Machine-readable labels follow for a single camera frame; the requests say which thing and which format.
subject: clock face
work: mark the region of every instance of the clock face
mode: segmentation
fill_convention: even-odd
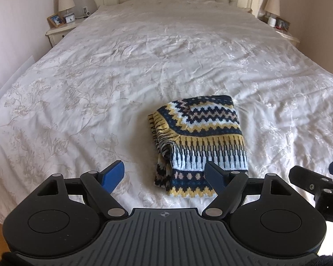
[[[65,17],[65,21],[67,23],[74,22],[75,21],[75,15],[73,14],[73,15]]]

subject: photograph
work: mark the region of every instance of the photograph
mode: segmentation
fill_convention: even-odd
[[[281,19],[281,18],[278,17],[276,19],[275,28],[279,29],[279,30],[284,30],[284,31],[288,32],[289,28],[290,28],[290,22],[287,22],[286,20]]]
[[[59,27],[64,24],[64,20],[58,14],[54,14],[51,17],[48,17],[47,19],[49,23],[54,27]]]

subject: bedspread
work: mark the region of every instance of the bedspread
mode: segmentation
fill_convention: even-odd
[[[233,98],[251,177],[288,181],[296,164],[328,174],[332,74],[240,9],[132,0],[101,7],[1,98],[0,222],[49,175],[78,177],[117,159],[126,174],[113,196],[128,211],[204,209],[212,198],[173,198],[153,185],[158,153],[147,116],[211,95]]]

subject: table lamp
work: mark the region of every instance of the table lamp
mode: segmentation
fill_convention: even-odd
[[[272,15],[280,16],[280,0],[268,0],[265,11],[270,13],[268,25],[275,27],[276,18],[272,17]]]
[[[75,21],[75,15],[73,12],[69,12],[68,10],[73,8],[75,6],[74,0],[58,0],[58,11],[64,11],[67,12],[64,14],[63,18],[66,20],[66,23],[74,22]]]

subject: black circular motor housing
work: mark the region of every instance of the black circular motor housing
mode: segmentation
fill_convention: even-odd
[[[51,176],[5,219],[3,234],[12,251],[56,257],[86,246],[100,219],[89,206],[69,199],[63,176]]]
[[[260,199],[230,217],[233,235],[247,248],[276,258],[316,252],[326,235],[326,221],[278,176],[266,175]]]

